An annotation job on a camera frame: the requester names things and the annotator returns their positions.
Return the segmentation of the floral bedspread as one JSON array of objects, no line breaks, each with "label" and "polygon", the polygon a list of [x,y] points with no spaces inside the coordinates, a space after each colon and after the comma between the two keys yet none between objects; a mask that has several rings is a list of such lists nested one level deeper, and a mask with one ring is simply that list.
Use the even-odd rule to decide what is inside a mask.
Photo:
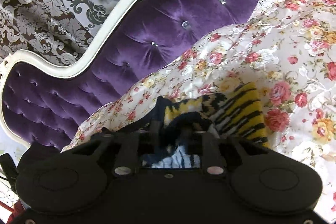
[{"label": "floral bedspread", "polygon": [[179,102],[247,83],[258,91],[269,146],[318,172],[315,211],[335,223],[335,0],[260,0],[247,23],[206,34],[99,108],[65,150],[140,120],[158,97]]}]

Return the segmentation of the purple tufted velvet headboard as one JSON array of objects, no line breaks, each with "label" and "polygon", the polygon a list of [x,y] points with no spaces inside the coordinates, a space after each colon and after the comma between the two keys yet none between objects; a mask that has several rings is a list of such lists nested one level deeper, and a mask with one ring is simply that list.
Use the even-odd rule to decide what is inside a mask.
[{"label": "purple tufted velvet headboard", "polygon": [[28,147],[63,148],[78,126],[138,80],[221,26],[246,22],[258,0],[120,0],[84,55],[60,67],[27,50],[1,63],[1,127]]}]

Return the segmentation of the yellow black patterned knit garment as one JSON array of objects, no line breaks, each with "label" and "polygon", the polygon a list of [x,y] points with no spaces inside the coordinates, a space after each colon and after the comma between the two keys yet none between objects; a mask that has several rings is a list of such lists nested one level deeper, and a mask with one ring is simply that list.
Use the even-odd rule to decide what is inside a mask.
[{"label": "yellow black patterned knit garment", "polygon": [[163,123],[161,148],[145,155],[146,168],[197,168],[201,158],[187,151],[187,134],[207,131],[217,139],[238,136],[268,147],[262,105],[254,83],[228,93],[210,93],[174,102],[158,97],[150,120]]}]

